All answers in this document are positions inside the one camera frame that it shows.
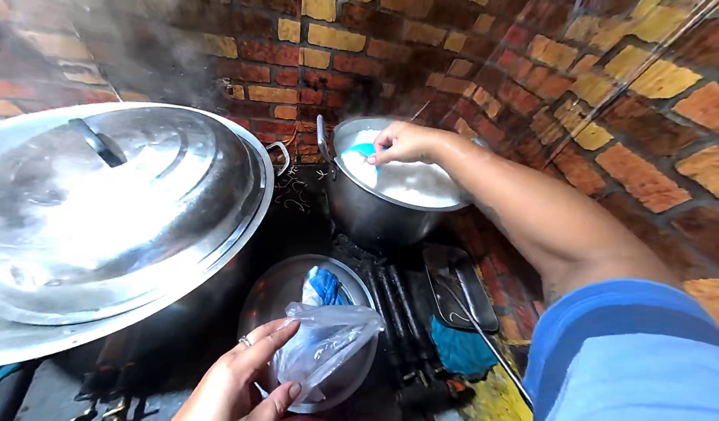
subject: teal rag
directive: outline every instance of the teal rag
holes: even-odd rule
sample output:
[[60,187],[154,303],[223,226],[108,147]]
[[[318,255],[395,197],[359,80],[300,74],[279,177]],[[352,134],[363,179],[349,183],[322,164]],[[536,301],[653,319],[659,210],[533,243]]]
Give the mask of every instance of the teal rag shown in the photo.
[[478,333],[465,332],[444,326],[432,316],[432,341],[440,362],[449,372],[463,375],[467,380],[484,378],[497,364],[497,358]]

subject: metal bowl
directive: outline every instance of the metal bowl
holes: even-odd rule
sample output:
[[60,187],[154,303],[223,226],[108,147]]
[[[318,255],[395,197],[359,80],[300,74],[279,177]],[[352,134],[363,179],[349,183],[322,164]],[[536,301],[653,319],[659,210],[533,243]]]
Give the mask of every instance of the metal bowl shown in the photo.
[[[284,308],[287,304],[302,300],[305,274],[313,266],[333,273],[341,285],[339,293],[356,306],[375,308],[364,282],[345,264],[324,255],[299,255],[272,266],[253,285],[243,306],[237,334],[246,335],[261,324],[285,317]],[[311,414],[342,403],[362,385],[370,371],[376,350],[377,336],[321,382],[318,387],[326,396],[324,400],[305,401],[300,405],[293,405],[289,410],[299,414]],[[269,384],[261,386],[272,390],[277,385],[276,378],[270,378]]]

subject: lid handle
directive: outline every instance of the lid handle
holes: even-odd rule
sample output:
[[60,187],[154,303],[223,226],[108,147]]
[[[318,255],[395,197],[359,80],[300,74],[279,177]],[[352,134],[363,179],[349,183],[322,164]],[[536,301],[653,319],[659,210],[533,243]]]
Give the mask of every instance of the lid handle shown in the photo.
[[97,155],[111,168],[117,167],[127,162],[123,151],[107,136],[100,138],[92,128],[82,119],[71,119],[68,121],[74,129],[84,135],[84,141],[90,148],[97,152]]

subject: plastic bag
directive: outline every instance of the plastic bag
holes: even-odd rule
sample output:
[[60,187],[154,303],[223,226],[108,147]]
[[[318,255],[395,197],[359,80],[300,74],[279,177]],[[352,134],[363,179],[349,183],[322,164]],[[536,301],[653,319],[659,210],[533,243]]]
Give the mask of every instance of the plastic bag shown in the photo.
[[383,318],[364,306],[309,306],[290,302],[287,324],[299,320],[299,330],[271,361],[280,383],[296,380],[303,389],[292,405],[305,398],[325,398],[317,385],[385,329]]

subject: blue towel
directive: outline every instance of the blue towel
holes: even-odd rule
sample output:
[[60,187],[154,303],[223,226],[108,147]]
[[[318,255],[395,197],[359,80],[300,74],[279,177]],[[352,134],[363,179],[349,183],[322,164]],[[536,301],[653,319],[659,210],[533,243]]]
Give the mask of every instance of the blue towel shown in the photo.
[[339,283],[333,273],[314,266],[308,271],[303,284],[303,303],[311,306],[346,306],[351,302],[342,297]]
[[497,358],[478,333],[464,332],[444,326],[432,316],[432,341],[440,362],[449,372],[463,375],[467,380],[485,377],[497,364]]

